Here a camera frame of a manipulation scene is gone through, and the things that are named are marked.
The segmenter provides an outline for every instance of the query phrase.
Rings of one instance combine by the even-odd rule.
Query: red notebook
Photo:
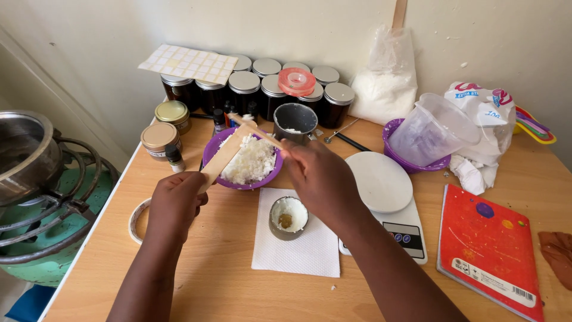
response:
[[[508,310],[544,322],[529,220],[445,186],[437,270]]]

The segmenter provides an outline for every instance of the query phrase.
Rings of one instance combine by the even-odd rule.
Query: plastic bag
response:
[[[405,28],[378,28],[366,68],[353,78],[356,97],[349,115],[385,125],[406,117],[417,93],[411,35]]]
[[[489,90],[474,83],[455,82],[445,98],[465,112],[482,132],[479,144],[462,148],[456,154],[485,166],[498,165],[513,137],[516,123],[513,97],[502,88]]]

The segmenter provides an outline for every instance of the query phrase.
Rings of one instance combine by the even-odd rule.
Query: sticker sheet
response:
[[[138,68],[224,85],[238,60],[236,57],[163,44]]]

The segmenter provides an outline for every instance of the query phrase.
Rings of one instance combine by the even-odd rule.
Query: masking tape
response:
[[[131,236],[131,238],[139,245],[143,243],[143,239],[141,239],[141,237],[137,235],[136,224],[137,220],[139,219],[139,216],[141,215],[141,213],[143,213],[143,210],[149,207],[149,205],[151,205],[151,198],[141,202],[139,206],[137,206],[137,208],[133,210],[131,217],[129,217],[129,225],[127,226],[127,230],[129,231],[129,235]]]

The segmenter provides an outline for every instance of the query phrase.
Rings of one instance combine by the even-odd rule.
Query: popsicle stick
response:
[[[268,136],[266,133],[264,133],[261,129],[258,128],[258,125],[256,124],[256,122],[254,122],[252,120],[243,120],[243,118],[236,113],[229,113],[229,114],[227,114],[227,116],[229,119],[241,124],[240,127],[242,127],[242,125],[246,125],[248,127],[247,130],[250,133],[258,135],[259,137],[263,138],[264,140],[270,142],[273,146],[277,147],[279,150],[282,150],[282,144],[280,143],[280,141],[278,141],[275,138]]]
[[[216,152],[209,163],[202,168],[201,173],[205,175],[206,183],[199,189],[199,194],[204,193],[210,188],[227,164],[239,152],[243,138],[250,134],[249,129],[250,127],[246,124],[236,129],[231,138]]]

